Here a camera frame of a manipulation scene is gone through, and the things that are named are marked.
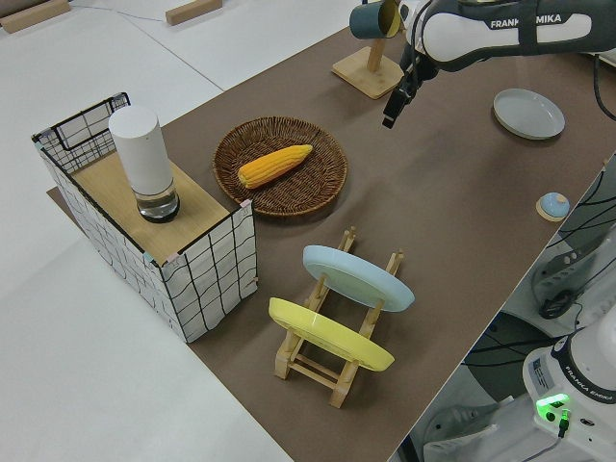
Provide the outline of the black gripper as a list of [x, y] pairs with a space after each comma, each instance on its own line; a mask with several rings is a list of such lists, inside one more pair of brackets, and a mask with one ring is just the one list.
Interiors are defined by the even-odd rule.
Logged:
[[420, 87], [420, 79], [414, 71], [406, 72], [392, 91], [383, 110], [382, 125], [393, 127], [408, 100], [412, 100]]

